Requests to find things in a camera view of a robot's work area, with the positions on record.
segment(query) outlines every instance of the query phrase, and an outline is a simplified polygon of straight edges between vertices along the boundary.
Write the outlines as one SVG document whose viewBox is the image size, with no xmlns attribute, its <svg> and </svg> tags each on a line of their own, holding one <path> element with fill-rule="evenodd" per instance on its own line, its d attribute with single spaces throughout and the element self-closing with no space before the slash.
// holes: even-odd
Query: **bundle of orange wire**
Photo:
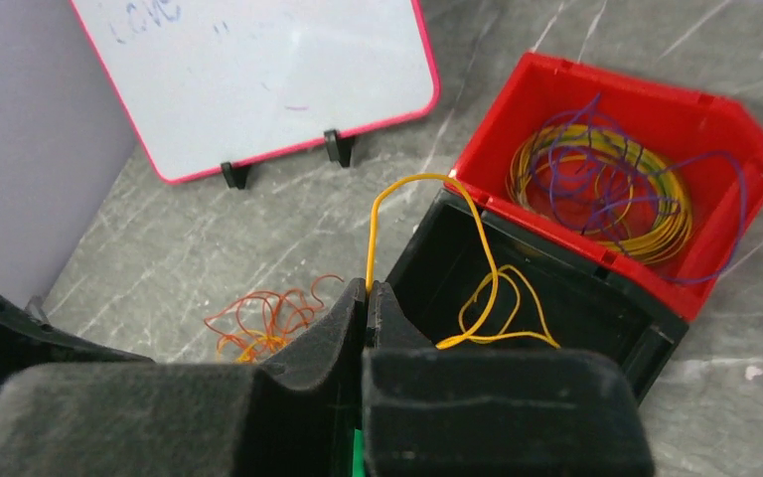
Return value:
<svg viewBox="0 0 763 477">
<path fill-rule="evenodd" d="M 344 281 L 340 276 L 331 273 L 317 277 L 311 283 L 310 289 L 311 297 L 317 302 L 316 305 L 309 304 L 305 292 L 300 288 L 291 288 L 281 294 L 271 290 L 259 290 L 242 296 L 220 313 L 204 318 L 204 324 L 220 335 L 216 346 L 218 359 L 221 358 L 224 348 L 228 344 L 237 346 L 241 351 L 241 354 L 235 358 L 237 363 L 255 363 L 274 355 L 287 346 L 295 332 L 301 328 L 308 329 L 317 313 L 326 308 L 323 300 L 315 293 L 315 287 L 325 278 Z M 241 317 L 244 305 L 255 300 L 261 301 L 262 330 L 251 330 L 245 327 Z M 280 315 L 283 314 L 283 311 L 290 311 L 290 313 L 286 319 L 281 320 Z M 238 326 L 237 331 L 226 333 L 215 327 L 214 322 L 216 320 L 230 314 L 235 317 L 235 324 Z M 294 323 L 296 318 L 299 318 L 298 323 Z"/>
</svg>

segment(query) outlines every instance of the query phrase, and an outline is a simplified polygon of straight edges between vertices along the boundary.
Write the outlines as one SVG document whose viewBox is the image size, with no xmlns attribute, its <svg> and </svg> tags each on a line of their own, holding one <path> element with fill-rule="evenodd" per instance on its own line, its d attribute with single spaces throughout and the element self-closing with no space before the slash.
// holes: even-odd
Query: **pink border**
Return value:
<svg viewBox="0 0 763 477">
<path fill-rule="evenodd" d="M 193 181 L 195 179 L 200 179 L 202 177 L 211 176 L 213 174 L 217 174 L 221 172 L 221 166 L 218 165 L 214 169 L 208 169 L 206 171 L 198 172 L 189 176 L 180 177 L 178 179 L 168 179 L 159 173 L 159 170 L 156 168 L 156 163 L 153 162 L 153 158 L 150 156 L 150 152 L 147 150 L 147 146 L 142 140 L 141 134 L 139 134 L 138 127 L 136 127 L 136 124 L 133 122 L 133 116 L 130 115 L 130 111 L 127 109 L 127 105 L 124 104 L 124 101 L 121 99 L 121 94 L 118 92 L 118 88 L 115 87 L 115 82 L 112 80 L 112 76 L 109 74 L 109 70 L 106 68 L 106 64 L 103 62 L 103 59 L 100 57 L 100 52 L 97 50 L 97 46 L 92 40 L 91 35 L 89 34 L 88 29 L 86 28 L 86 24 L 83 21 L 83 18 L 80 16 L 79 11 L 77 10 L 77 6 L 75 6 L 75 1 L 71 0 L 69 3 L 72 5 L 72 9 L 75 10 L 75 15 L 77 16 L 77 19 L 80 21 L 80 26 L 83 28 L 83 32 L 85 33 L 86 38 L 89 40 L 89 43 L 92 45 L 92 49 L 94 50 L 95 55 L 100 60 L 100 64 L 103 67 L 103 71 L 106 74 L 106 77 L 109 80 L 109 83 L 112 85 L 112 89 L 115 91 L 116 97 L 118 97 L 118 102 L 120 102 L 121 106 L 124 108 L 124 112 L 127 114 L 127 119 L 130 121 L 130 124 L 133 127 L 133 131 L 135 131 L 136 138 L 138 138 L 139 142 L 144 147 L 145 155 L 147 155 L 147 158 L 150 161 L 150 165 L 153 167 L 153 170 L 156 172 L 156 175 L 159 176 L 159 178 L 162 179 L 162 181 L 167 184 L 177 185 L 177 184 Z M 440 99 L 440 75 L 437 73 L 437 64 L 434 62 L 434 53 L 431 51 L 431 42 L 428 38 L 428 30 L 425 25 L 425 17 L 422 15 L 422 9 L 419 6 L 419 0 L 411 0 L 411 4 L 413 5 L 413 13 L 414 13 L 414 16 L 416 17 L 416 26 L 419 29 L 419 36 L 420 38 L 422 38 L 422 46 L 425 49 L 425 58 L 428 60 L 428 70 L 431 73 L 431 80 L 434 83 L 434 93 L 431 96 L 431 99 L 428 101 L 428 104 L 426 104 L 425 107 L 423 107 L 422 109 L 412 111 L 412 112 L 407 112 L 401 116 L 395 116 L 390 119 L 374 122 L 366 126 L 359 126 L 353 129 L 340 131 L 343 136 L 345 137 L 355 136 L 355 135 L 363 134 L 365 132 L 370 132 L 376 129 L 381 129 L 383 127 L 388 127 L 394 124 L 399 124 L 402 122 L 417 119 L 431 112 L 431 109 L 433 109 L 434 106 L 437 105 L 437 101 Z M 242 165 L 255 164 L 257 162 L 261 162 L 267 159 L 272 159 L 278 156 L 283 156 L 285 154 L 290 154 L 292 152 L 301 151 L 303 149 L 308 149 L 310 147 L 319 146 L 321 144 L 323 144 L 322 137 L 319 139 L 313 139 L 311 141 L 302 142 L 300 144 L 296 144 L 293 146 L 283 147 L 282 149 L 277 149 L 275 151 L 267 152 L 264 154 L 259 154 L 257 156 L 248 157 L 246 159 L 241 159 L 241 160 L 233 162 L 232 165 L 242 166 Z"/>
</svg>

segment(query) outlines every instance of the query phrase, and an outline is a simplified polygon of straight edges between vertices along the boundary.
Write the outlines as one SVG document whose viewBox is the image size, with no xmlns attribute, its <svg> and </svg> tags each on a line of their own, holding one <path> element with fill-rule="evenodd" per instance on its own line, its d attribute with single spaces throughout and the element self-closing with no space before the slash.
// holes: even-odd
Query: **gray marble table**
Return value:
<svg viewBox="0 0 763 477">
<path fill-rule="evenodd" d="M 258 288 L 363 273 L 367 215 L 393 180 L 449 170 L 528 49 L 727 94 L 763 124 L 763 0 L 423 0 L 443 82 L 425 119 L 168 187 L 136 151 L 46 301 L 52 322 L 158 361 L 213 358 L 202 318 Z M 381 212 L 385 276 L 437 185 Z M 330 300 L 339 288 L 326 285 Z M 763 213 L 642 405 L 660 475 L 763 476 Z"/>
</svg>

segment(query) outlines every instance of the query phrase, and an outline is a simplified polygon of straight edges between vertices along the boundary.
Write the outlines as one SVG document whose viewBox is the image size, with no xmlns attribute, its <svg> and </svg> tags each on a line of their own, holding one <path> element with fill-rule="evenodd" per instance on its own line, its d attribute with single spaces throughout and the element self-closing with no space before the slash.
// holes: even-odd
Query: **cable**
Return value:
<svg viewBox="0 0 763 477">
<path fill-rule="evenodd" d="M 258 290 L 242 296 L 240 299 L 231 303 L 221 312 L 204 318 L 204 324 L 215 333 L 218 333 L 218 343 L 216 352 L 218 359 L 221 359 L 224 348 L 227 344 L 233 344 L 241 350 L 241 354 L 235 359 L 237 363 L 255 363 L 267 356 L 278 353 L 287 346 L 292 338 L 290 335 L 300 328 L 308 328 L 314 321 L 316 314 L 325 308 L 325 303 L 317 295 L 315 288 L 318 283 L 325 278 L 335 278 L 343 282 L 343 278 L 335 274 L 325 274 L 317 277 L 310 287 L 312 298 L 317 301 L 317 305 L 311 305 L 306 300 L 305 293 L 299 288 L 292 288 L 284 293 L 277 293 L 270 290 Z M 299 306 L 290 298 L 296 295 Z M 241 319 L 241 308 L 251 300 L 261 301 L 261 330 L 247 329 Z M 285 320 L 280 320 L 280 315 L 284 309 L 293 309 Z M 234 333 L 226 333 L 216 328 L 213 323 L 228 314 L 232 313 L 235 318 L 235 324 L 239 330 Z M 295 317 L 300 317 L 297 324 L 292 325 Z"/>
<path fill-rule="evenodd" d="M 542 305 L 540 304 L 539 297 L 536 295 L 536 292 L 534 291 L 534 288 L 531 286 L 531 283 L 528 282 L 525 276 L 522 275 L 517 269 L 515 269 L 511 265 L 503 265 L 501 271 L 499 268 L 496 267 L 496 262 L 493 259 L 493 253 L 490 251 L 490 245 L 487 241 L 487 235 L 484 232 L 484 225 L 481 222 L 481 215 L 478 213 L 478 208 L 475 207 L 475 202 L 472 200 L 472 197 L 469 195 L 469 193 L 466 191 L 463 185 L 461 185 L 460 182 L 448 176 L 443 176 L 440 174 L 433 174 L 433 173 L 423 173 L 423 174 L 408 176 L 394 182 L 393 184 L 388 186 L 386 189 L 384 189 L 381 192 L 381 194 L 379 194 L 378 197 L 376 197 L 376 200 L 373 202 L 373 208 L 370 211 L 370 239 L 369 239 L 369 244 L 367 247 L 367 275 L 365 277 L 365 280 L 367 282 L 367 294 L 370 294 L 370 292 L 373 289 L 373 270 L 376 263 L 376 235 L 378 234 L 378 231 L 379 231 L 379 206 L 382 204 L 382 201 L 384 201 L 384 199 L 387 196 L 392 194 L 396 189 L 400 188 L 401 186 L 408 184 L 410 182 L 427 180 L 427 179 L 434 179 L 434 180 L 442 181 L 446 184 L 449 184 L 450 186 L 457 189 L 457 191 L 460 192 L 460 194 L 463 196 L 467 206 L 469 206 L 470 212 L 472 213 L 472 218 L 475 220 L 475 227 L 476 229 L 478 229 L 478 236 L 481 239 L 481 245 L 484 248 L 484 254 L 487 256 L 487 262 L 490 265 L 490 273 L 484 278 L 484 280 L 482 280 L 481 285 L 479 285 L 479 287 L 475 290 L 475 293 L 473 293 L 472 297 L 470 297 L 470 299 L 467 300 L 463 308 L 461 308 L 460 313 L 458 314 L 458 323 L 461 326 L 461 334 L 450 336 L 440 341 L 439 343 L 435 345 L 437 349 L 445 350 L 448 348 L 452 348 L 454 346 L 457 346 L 463 343 L 464 341 L 473 341 L 479 344 L 486 344 L 486 343 L 492 343 L 494 341 L 503 340 L 503 339 L 522 338 L 522 337 L 531 337 L 531 338 L 541 339 L 549 343 L 554 348 L 559 348 L 559 345 L 557 344 L 557 342 L 553 339 L 553 337 L 551 337 L 550 333 L 548 332 L 548 328 L 545 325 L 545 317 L 542 312 Z M 513 271 L 522 280 L 522 282 L 525 284 L 525 286 L 528 288 L 529 292 L 531 293 L 532 297 L 534 298 L 534 303 L 536 305 L 536 310 L 539 315 L 539 321 L 542 325 L 542 330 L 544 334 L 527 332 L 527 331 L 505 333 L 508 327 L 510 327 L 510 324 L 513 321 L 513 318 L 515 317 L 516 312 L 519 310 L 519 306 L 521 302 L 519 289 L 516 287 L 516 285 L 513 283 L 510 277 L 507 276 L 506 273 L 504 273 L 504 270 L 507 270 L 507 269 L 509 269 L 510 271 Z M 505 326 L 502 328 L 502 331 L 498 335 L 478 336 L 475 333 L 477 333 L 478 330 L 487 321 L 487 318 L 489 317 L 490 312 L 493 310 L 493 306 L 496 303 L 496 298 L 499 293 L 499 278 L 500 277 L 504 277 L 505 279 L 510 281 L 512 286 L 516 290 L 517 305 L 514 308 L 514 312 L 511 314 L 511 317 L 505 323 Z M 466 311 L 466 309 L 473 302 L 475 302 L 475 300 L 478 297 L 478 294 L 481 292 L 481 290 L 484 289 L 485 286 L 487 286 L 487 283 L 490 283 L 492 285 L 490 289 L 490 298 L 487 300 L 487 305 L 484 307 L 484 311 L 481 312 L 481 315 L 478 317 L 478 319 L 475 321 L 472 327 L 467 329 L 463 324 L 463 314 Z"/>
<path fill-rule="evenodd" d="M 512 160 L 508 194 L 520 206 L 573 232 L 654 265 L 676 257 L 693 235 L 692 204 L 679 169 L 707 157 L 723 157 L 739 182 L 741 210 L 733 253 L 707 276 L 660 274 L 682 284 L 718 276 L 744 233 L 746 183 L 740 164 L 723 151 L 669 164 L 629 137 L 613 118 L 598 112 L 600 97 L 581 109 L 555 115 L 522 144 Z M 568 217 L 572 212 L 575 221 Z"/>
</svg>

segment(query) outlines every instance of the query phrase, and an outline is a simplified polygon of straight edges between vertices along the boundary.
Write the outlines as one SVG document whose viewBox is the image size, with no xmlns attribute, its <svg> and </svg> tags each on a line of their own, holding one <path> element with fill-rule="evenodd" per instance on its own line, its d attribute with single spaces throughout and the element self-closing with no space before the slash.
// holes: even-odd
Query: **whiteboard stand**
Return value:
<svg viewBox="0 0 763 477">
<path fill-rule="evenodd" d="M 337 162 L 343 168 L 352 165 L 353 147 L 358 136 L 342 137 L 337 129 L 329 129 L 323 133 L 323 144 L 330 162 Z M 252 164 L 233 166 L 231 162 L 221 164 L 221 173 L 230 189 L 245 189 Z"/>
</svg>

